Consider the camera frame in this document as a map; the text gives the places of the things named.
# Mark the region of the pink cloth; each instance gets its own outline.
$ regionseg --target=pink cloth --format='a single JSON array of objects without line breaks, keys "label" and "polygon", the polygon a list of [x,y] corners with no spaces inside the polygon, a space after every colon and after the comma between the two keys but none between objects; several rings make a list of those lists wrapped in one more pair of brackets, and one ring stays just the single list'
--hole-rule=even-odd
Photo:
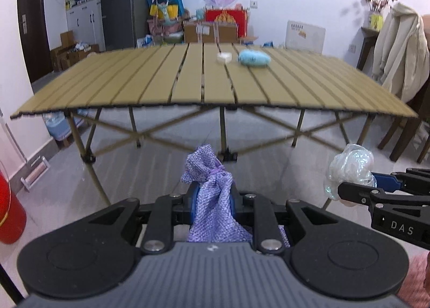
[{"label": "pink cloth", "polygon": [[409,263],[408,274],[397,294],[401,300],[413,308],[430,307],[430,296],[424,288],[428,253],[423,252],[412,258]]}]

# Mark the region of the folding table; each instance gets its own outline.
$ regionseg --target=folding table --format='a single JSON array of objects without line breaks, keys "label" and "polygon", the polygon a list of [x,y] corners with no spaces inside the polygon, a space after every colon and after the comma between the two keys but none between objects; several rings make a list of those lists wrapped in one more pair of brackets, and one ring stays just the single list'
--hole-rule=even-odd
[{"label": "folding table", "polygon": [[[179,44],[145,49],[124,49],[90,56],[37,92],[13,115],[39,115],[63,112],[67,117],[77,147],[88,171],[107,204],[110,201],[92,167],[95,158],[127,143],[140,146],[143,138],[169,147],[194,151],[195,147],[154,137],[159,130],[219,108],[221,158],[235,160],[237,154],[268,147],[299,137],[307,137],[337,151],[337,147],[313,134],[339,125],[345,143],[349,143],[343,123],[367,115],[358,139],[361,144],[376,114],[416,117],[416,113],[362,72],[334,57],[290,49],[259,48],[270,55],[264,68],[246,67],[237,62],[237,54],[245,49],[238,44]],[[230,52],[233,61],[221,64],[219,52]],[[133,108],[154,106],[198,106],[196,111],[147,130],[137,131]],[[100,120],[102,109],[128,108],[131,128]],[[300,109],[297,126],[291,126],[257,110],[258,107]],[[78,109],[96,109],[94,117],[77,113]],[[265,143],[237,152],[227,147],[225,110],[241,109],[292,131]],[[305,110],[326,110],[334,119],[323,125],[301,130]],[[73,117],[92,123],[87,144],[82,142]],[[98,151],[91,150],[97,125],[128,135]]]}]

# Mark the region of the red bucket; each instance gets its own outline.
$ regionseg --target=red bucket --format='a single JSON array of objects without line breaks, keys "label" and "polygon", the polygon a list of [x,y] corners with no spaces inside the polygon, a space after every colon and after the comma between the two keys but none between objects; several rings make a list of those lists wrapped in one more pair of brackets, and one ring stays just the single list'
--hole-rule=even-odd
[{"label": "red bucket", "polygon": [[24,232],[26,222],[24,207],[0,173],[0,241],[5,244],[17,241]]}]

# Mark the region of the baseboard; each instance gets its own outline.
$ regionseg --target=baseboard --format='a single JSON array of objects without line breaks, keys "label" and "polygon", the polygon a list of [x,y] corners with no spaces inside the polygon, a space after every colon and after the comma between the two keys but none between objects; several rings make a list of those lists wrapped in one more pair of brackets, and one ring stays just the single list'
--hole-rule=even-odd
[{"label": "baseboard", "polygon": [[26,178],[37,167],[37,163],[33,167],[31,165],[37,158],[39,158],[39,156],[44,156],[47,160],[50,160],[58,152],[58,145],[54,139],[51,139],[47,144],[41,147],[40,150],[28,161],[28,163],[22,166],[22,168],[20,168],[20,170],[10,179],[10,188],[12,192],[16,194],[24,187],[21,183],[21,178]]}]

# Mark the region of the flower vase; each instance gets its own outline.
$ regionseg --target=flower vase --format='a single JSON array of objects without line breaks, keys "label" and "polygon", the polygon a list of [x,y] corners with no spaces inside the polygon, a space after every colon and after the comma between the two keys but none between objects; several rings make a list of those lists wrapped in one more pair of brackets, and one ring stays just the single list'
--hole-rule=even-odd
[{"label": "flower vase", "polygon": [[369,14],[369,29],[380,31],[384,23],[384,17],[380,12],[371,11]]}]

